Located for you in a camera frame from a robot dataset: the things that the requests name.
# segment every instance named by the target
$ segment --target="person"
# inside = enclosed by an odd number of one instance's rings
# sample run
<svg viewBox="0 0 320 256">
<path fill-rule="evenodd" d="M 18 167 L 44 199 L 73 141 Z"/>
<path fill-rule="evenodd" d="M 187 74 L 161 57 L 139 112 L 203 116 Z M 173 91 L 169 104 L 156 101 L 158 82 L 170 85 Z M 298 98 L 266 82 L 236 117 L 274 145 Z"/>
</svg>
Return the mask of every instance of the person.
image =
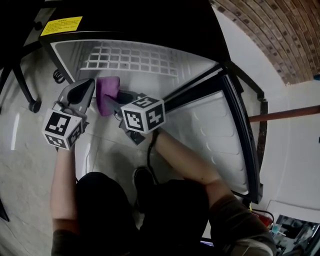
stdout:
<svg viewBox="0 0 320 256">
<path fill-rule="evenodd" d="M 152 135 L 146 138 L 151 141 Z M 137 205 L 144 213 L 139 230 L 116 181 L 89 172 L 76 184 L 74 148 L 58 150 L 50 202 L 51 255 L 275 253 L 267 228 L 236 199 L 212 163 L 163 130 L 157 131 L 154 147 L 184 180 L 154 184 L 146 167 L 134 171 Z M 214 247 L 200 243 L 208 220 Z"/>
</svg>

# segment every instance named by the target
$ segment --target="floor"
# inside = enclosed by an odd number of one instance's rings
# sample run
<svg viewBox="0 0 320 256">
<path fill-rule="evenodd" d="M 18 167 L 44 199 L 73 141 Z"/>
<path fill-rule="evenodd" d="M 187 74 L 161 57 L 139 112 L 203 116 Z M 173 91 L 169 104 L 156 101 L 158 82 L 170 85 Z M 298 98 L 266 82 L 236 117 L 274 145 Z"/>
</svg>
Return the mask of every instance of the floor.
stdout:
<svg viewBox="0 0 320 256">
<path fill-rule="evenodd" d="M 26 56 L 21 67 L 31 93 L 41 98 L 42 106 L 37 114 L 30 112 L 10 74 L 0 96 L 0 198 L 10 218 L 10 222 L 0 220 L 0 255 L 43 256 L 50 254 L 52 246 L 49 199 L 56 150 L 47 145 L 41 127 L 47 109 L 67 82 L 55 83 L 52 75 L 56 67 L 43 49 Z M 244 90 L 248 115 L 258 115 L 255 93 L 248 87 Z M 76 176 L 105 173 L 119 182 L 133 205 L 136 193 L 131 176 L 134 168 L 146 164 L 148 145 L 135 147 L 118 128 L 119 122 L 114 117 L 100 117 L 95 106 L 93 100 L 87 111 L 90 125 L 76 143 Z M 259 124 L 252 130 L 257 142 Z M 161 182 L 177 178 L 160 156 L 153 155 L 152 161 Z"/>
</svg>

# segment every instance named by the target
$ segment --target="brick wall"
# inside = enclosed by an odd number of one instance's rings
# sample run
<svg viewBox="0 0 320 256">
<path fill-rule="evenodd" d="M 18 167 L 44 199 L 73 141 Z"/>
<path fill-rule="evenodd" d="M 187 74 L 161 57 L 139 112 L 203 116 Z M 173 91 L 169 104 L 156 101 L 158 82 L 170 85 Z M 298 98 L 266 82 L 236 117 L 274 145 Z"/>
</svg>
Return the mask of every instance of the brick wall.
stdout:
<svg viewBox="0 0 320 256">
<path fill-rule="evenodd" d="M 318 0 L 210 0 L 263 51 L 285 84 L 320 74 Z"/>
</svg>

